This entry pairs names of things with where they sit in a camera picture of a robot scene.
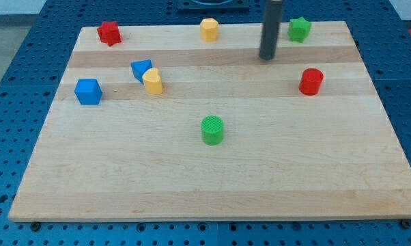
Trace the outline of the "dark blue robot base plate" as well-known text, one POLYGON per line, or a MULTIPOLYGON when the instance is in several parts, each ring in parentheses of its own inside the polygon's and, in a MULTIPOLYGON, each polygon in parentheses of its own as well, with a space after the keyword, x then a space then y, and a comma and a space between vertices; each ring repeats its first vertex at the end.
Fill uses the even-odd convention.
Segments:
POLYGON ((180 11, 193 10, 248 10, 248 0, 176 0, 180 11))

